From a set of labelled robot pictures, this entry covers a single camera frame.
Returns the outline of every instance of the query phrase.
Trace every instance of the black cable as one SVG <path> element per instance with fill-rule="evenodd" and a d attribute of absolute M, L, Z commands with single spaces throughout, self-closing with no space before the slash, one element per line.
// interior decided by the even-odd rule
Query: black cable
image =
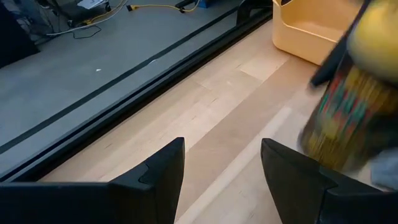
<path fill-rule="evenodd" d="M 100 27 L 98 27 L 97 25 L 94 25 L 94 26 L 91 26 L 91 27 L 87 27 L 87 28 L 84 28 L 84 29 L 81 29 L 81 30 L 87 30 L 87 29 L 90 29 L 90 28 L 92 28 L 92 27 L 95 27 L 95 28 L 98 29 L 94 34 L 91 34 L 91 35 L 89 35 L 89 36 L 76 37 L 75 32 L 72 32 L 73 38 L 74 38 L 75 40 L 87 39 L 87 38 L 93 37 L 95 34 L 97 34 L 97 33 L 99 33 L 99 32 L 102 31 L 102 29 L 101 29 Z"/>

